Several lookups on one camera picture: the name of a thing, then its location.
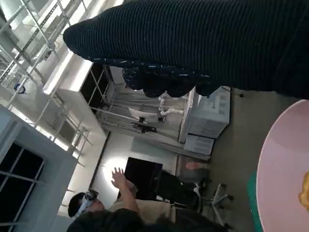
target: ribbed fabric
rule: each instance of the ribbed fabric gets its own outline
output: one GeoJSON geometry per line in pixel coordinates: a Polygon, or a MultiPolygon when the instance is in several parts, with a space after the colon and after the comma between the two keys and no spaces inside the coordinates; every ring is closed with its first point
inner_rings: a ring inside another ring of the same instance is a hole
{"type": "Polygon", "coordinates": [[[138,0],[69,27],[63,38],[91,61],[145,60],[222,86],[309,98],[309,67],[298,68],[309,59],[308,15],[306,0],[138,0]]]}

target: yellow object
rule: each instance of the yellow object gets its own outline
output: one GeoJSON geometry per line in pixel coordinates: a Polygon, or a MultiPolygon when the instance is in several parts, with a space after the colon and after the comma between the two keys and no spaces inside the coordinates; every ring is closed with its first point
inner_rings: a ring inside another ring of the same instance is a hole
{"type": "Polygon", "coordinates": [[[304,175],[303,190],[299,194],[299,202],[308,210],[309,212],[309,171],[304,175]]]}

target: dark shirt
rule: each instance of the dark shirt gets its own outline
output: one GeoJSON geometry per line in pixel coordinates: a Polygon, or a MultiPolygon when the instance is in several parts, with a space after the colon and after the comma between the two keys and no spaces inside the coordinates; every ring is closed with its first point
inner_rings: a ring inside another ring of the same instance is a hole
{"type": "Polygon", "coordinates": [[[179,232],[174,224],[160,220],[157,224],[145,226],[136,212],[119,209],[89,212],[78,217],[67,232],[179,232]]]}

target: green object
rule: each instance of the green object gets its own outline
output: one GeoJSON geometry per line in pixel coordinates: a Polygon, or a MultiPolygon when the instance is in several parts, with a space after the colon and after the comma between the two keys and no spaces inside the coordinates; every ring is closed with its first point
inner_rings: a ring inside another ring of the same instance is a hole
{"type": "Polygon", "coordinates": [[[250,180],[248,181],[247,191],[249,195],[249,202],[250,202],[251,214],[253,217],[255,231],[263,232],[259,212],[257,210],[257,203],[256,203],[256,173],[254,173],[251,176],[250,180]]]}

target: person's hand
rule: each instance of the person's hand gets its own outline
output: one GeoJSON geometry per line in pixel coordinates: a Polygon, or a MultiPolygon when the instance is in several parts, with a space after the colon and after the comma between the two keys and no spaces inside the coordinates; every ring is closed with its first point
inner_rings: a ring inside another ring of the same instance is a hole
{"type": "Polygon", "coordinates": [[[124,170],[118,168],[118,170],[115,168],[115,171],[112,172],[112,185],[114,185],[116,188],[120,189],[123,187],[126,187],[126,177],[124,175],[124,170]]]}

